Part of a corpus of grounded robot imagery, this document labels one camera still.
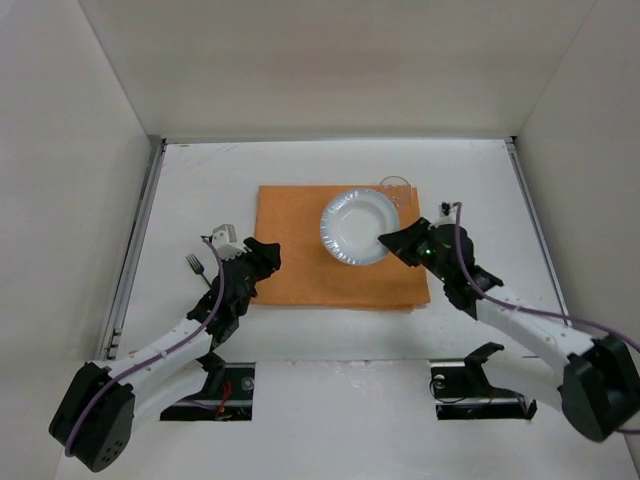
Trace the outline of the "orange cloth placemat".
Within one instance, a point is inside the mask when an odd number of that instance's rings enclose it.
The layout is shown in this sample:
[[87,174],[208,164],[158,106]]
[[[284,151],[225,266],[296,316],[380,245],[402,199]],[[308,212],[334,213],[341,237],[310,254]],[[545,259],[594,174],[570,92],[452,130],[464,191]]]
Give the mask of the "orange cloth placemat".
[[281,247],[281,268],[258,287],[269,306],[412,310],[430,303],[427,275],[378,240],[420,215],[409,185],[262,185],[255,236]]

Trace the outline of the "black metal fork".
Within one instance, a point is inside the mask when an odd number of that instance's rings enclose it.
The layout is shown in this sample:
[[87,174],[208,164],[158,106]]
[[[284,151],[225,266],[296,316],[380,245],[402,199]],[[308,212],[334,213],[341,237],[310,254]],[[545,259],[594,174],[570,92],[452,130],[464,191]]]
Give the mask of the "black metal fork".
[[186,256],[186,261],[189,265],[189,267],[191,268],[191,270],[193,271],[193,273],[197,276],[199,276],[208,287],[211,287],[211,282],[208,280],[208,278],[205,275],[205,268],[204,265],[201,263],[201,261],[197,258],[197,256],[193,253],[189,253]]

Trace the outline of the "clear drinking glass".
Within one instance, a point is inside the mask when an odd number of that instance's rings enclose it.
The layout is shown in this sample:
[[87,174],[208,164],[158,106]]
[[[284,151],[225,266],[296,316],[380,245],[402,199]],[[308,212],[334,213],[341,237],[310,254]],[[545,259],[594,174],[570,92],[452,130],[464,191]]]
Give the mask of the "clear drinking glass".
[[411,203],[412,186],[404,177],[386,176],[379,182],[379,187],[398,211]]

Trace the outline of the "white ceramic plate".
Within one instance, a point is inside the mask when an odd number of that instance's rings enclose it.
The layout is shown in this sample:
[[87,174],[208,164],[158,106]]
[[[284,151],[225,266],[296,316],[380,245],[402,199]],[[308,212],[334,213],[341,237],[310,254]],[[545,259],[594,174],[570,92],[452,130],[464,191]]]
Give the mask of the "white ceramic plate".
[[378,236],[398,231],[400,220],[392,202],[370,188],[356,188],[332,199],[320,219],[321,243],[341,263],[369,266],[389,251]]

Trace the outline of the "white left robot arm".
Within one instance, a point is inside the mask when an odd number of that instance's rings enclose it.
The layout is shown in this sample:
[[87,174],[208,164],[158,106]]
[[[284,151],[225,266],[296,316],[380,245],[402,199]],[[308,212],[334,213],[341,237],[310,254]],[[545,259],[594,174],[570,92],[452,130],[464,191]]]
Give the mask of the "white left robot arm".
[[74,375],[49,425],[50,435],[90,471],[110,466],[145,420],[219,381],[215,353],[238,329],[258,282],[281,267],[281,247],[253,237],[241,246],[204,237],[218,274],[174,327],[146,347],[112,362],[85,363]]

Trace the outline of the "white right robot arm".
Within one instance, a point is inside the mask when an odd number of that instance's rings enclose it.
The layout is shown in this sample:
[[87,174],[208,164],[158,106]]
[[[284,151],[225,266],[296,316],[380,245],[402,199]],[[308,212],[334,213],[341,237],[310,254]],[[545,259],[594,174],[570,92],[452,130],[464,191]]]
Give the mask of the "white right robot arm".
[[477,265],[466,230],[449,218],[424,218],[379,236],[410,267],[443,284],[449,302],[473,320],[509,336],[532,353],[521,364],[500,361],[504,347],[488,342],[464,359],[477,392],[493,388],[539,400],[561,412],[585,438],[602,442],[639,412],[639,372],[629,341],[602,338],[558,322],[554,312],[527,306],[504,282]]

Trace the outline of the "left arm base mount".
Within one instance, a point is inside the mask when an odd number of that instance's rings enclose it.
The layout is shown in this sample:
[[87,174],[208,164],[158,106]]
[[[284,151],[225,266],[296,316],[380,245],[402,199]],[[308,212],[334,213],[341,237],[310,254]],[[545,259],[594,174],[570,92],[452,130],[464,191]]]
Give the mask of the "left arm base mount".
[[165,409],[164,422],[251,421],[256,365],[228,363],[224,372],[210,375],[201,391]]

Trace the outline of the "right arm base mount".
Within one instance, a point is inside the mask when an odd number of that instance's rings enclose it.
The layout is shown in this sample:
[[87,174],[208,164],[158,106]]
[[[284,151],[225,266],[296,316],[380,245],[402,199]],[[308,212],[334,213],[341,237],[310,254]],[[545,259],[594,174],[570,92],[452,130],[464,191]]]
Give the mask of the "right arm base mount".
[[482,369],[504,347],[488,342],[462,359],[430,363],[429,392],[439,421],[525,420],[538,411],[537,402],[512,390],[491,385]]

